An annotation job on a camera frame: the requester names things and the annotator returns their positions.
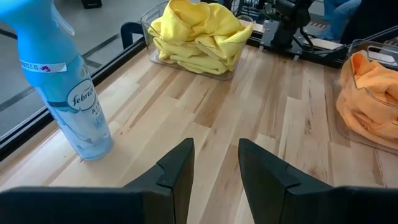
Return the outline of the person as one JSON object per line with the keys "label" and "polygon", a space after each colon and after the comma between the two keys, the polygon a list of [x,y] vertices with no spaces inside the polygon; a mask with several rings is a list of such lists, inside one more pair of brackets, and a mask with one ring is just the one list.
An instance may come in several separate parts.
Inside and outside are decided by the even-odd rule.
{"label": "person", "polygon": [[343,31],[361,0],[324,0],[324,20],[329,22],[318,38],[339,42]]}

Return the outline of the orange microfiber towel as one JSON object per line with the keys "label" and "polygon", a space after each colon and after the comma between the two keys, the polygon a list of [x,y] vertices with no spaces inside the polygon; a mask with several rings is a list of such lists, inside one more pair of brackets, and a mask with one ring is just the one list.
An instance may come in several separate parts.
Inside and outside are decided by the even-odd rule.
{"label": "orange microfiber towel", "polygon": [[357,88],[367,89],[378,100],[398,106],[398,71],[370,61],[364,51],[350,57]]}
{"label": "orange microfiber towel", "polygon": [[336,109],[344,124],[362,137],[398,151],[398,107],[362,90],[341,90]]}

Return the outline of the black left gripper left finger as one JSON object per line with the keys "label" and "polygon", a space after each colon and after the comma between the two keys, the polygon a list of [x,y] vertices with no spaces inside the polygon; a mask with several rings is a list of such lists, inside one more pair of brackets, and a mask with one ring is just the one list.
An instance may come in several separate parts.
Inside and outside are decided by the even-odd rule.
{"label": "black left gripper left finger", "polygon": [[0,192],[0,224],[186,224],[195,146],[184,139],[123,187],[16,187]]}

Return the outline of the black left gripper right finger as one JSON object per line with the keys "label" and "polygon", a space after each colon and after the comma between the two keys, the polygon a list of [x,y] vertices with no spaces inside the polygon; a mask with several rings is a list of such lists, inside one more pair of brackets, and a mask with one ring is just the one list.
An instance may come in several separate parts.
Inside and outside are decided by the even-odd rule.
{"label": "black left gripper right finger", "polygon": [[398,189],[333,187],[244,138],[238,157],[255,224],[398,224]]}

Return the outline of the black table clamp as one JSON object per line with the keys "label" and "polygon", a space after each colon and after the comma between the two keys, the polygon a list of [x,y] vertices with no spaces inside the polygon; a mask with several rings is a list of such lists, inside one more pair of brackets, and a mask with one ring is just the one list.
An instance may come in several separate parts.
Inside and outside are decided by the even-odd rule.
{"label": "black table clamp", "polygon": [[134,43],[133,35],[144,35],[142,25],[138,22],[125,22],[120,28],[123,49]]}

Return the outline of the blue Febreze spray bottle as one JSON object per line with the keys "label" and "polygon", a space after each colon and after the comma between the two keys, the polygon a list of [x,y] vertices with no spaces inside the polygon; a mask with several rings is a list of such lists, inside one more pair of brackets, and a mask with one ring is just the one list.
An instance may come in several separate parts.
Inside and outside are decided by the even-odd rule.
{"label": "blue Febreze spray bottle", "polygon": [[97,160],[113,140],[75,31],[54,0],[0,0],[0,21],[17,34],[25,78],[40,95],[72,148],[84,160]]}

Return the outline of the clear plastic basket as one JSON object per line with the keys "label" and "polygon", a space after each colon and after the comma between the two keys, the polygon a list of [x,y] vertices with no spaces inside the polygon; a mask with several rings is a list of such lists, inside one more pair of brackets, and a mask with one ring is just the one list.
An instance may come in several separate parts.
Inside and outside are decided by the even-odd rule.
{"label": "clear plastic basket", "polygon": [[[187,70],[187,69],[185,69],[185,68],[183,68],[183,67],[181,67],[181,66],[179,66],[177,64],[168,64],[168,63],[160,61],[159,58],[158,58],[159,51],[157,50],[157,48],[156,48],[156,46],[155,46],[155,44],[153,42],[153,38],[154,37],[160,37],[160,18],[162,17],[162,15],[164,13],[164,9],[166,8],[166,6],[169,3],[169,1],[166,1],[166,2],[163,2],[161,4],[158,4],[157,6],[153,7],[151,10],[147,11],[141,17],[141,25],[142,25],[142,28],[143,28],[143,31],[144,31],[144,38],[145,38],[145,41],[146,41],[146,44],[147,44],[149,58],[154,63],[164,64],[164,65],[168,65],[168,66],[171,66],[171,67],[179,68],[181,70],[189,71],[189,70]],[[245,26],[248,26],[250,23],[252,23],[253,24],[253,28],[254,28],[255,22],[249,16],[242,15],[242,16],[235,16],[235,17],[237,17],[239,19],[239,21]],[[215,78],[215,79],[218,79],[218,80],[228,80],[228,79],[232,78],[233,75],[234,75],[234,70],[235,70],[235,68],[236,68],[236,66],[238,64],[238,61],[239,61],[240,57],[241,57],[241,53],[243,51],[243,48],[246,45],[246,42],[247,41],[245,41],[244,45],[242,46],[241,52],[239,54],[239,57],[238,57],[236,63],[234,64],[233,71],[230,71],[230,72],[227,71],[226,73],[221,74],[221,75],[212,75],[210,73],[196,73],[196,74],[204,75],[204,76]],[[183,42],[177,42],[177,43],[171,42],[171,43],[179,45],[179,44],[181,44]]]}
{"label": "clear plastic basket", "polygon": [[[383,67],[391,70],[398,71],[398,45],[382,44],[378,42],[373,42],[369,40],[355,40],[351,46],[348,48],[345,60],[342,64],[339,74],[335,77],[333,81],[333,97],[335,101],[335,123],[338,132],[345,138],[365,144],[382,151],[390,152],[391,154],[398,155],[398,151],[391,149],[386,146],[382,146],[373,141],[370,141],[356,132],[347,128],[344,124],[341,116],[338,114],[336,109],[336,99],[341,90],[362,90],[365,88],[357,88],[353,76],[353,68],[351,66],[350,57],[357,53],[364,51],[365,56],[370,61],[377,61]],[[373,96],[367,89],[365,89],[368,94]]]}

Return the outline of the small black floor box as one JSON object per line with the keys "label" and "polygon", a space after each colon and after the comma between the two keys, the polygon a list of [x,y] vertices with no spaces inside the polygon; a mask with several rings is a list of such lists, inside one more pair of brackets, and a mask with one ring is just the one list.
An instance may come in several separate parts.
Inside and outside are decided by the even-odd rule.
{"label": "small black floor box", "polygon": [[101,0],[81,0],[81,2],[85,9],[94,9],[102,7]]}

